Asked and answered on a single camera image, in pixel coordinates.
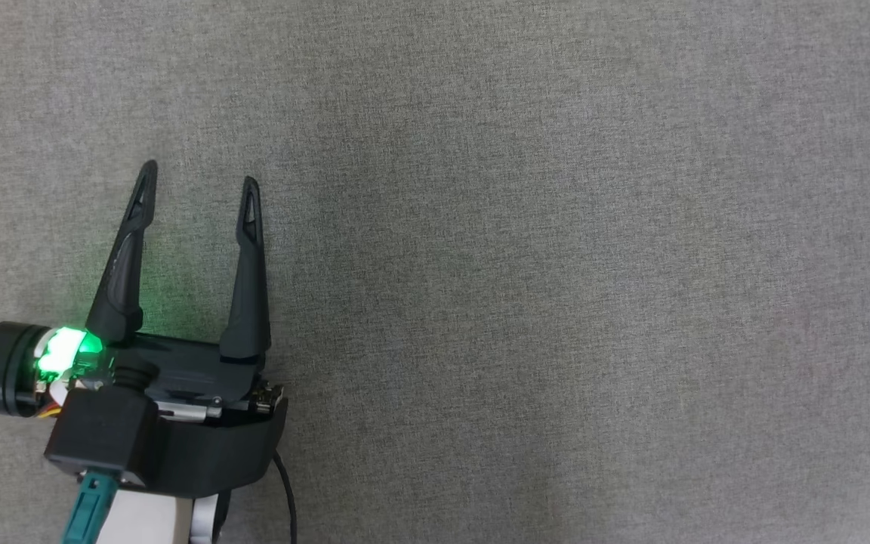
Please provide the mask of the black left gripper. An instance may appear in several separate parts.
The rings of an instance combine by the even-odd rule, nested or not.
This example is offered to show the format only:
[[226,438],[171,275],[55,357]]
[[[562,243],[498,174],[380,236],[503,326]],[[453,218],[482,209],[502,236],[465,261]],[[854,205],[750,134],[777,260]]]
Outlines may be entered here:
[[90,334],[0,323],[0,414],[30,418],[56,407],[44,455],[59,471],[106,473],[135,491],[206,498],[261,479],[285,424],[286,400],[261,378],[257,357],[272,344],[261,195],[246,176],[232,301],[218,347],[135,335],[156,188],[158,163],[149,159],[94,293]]

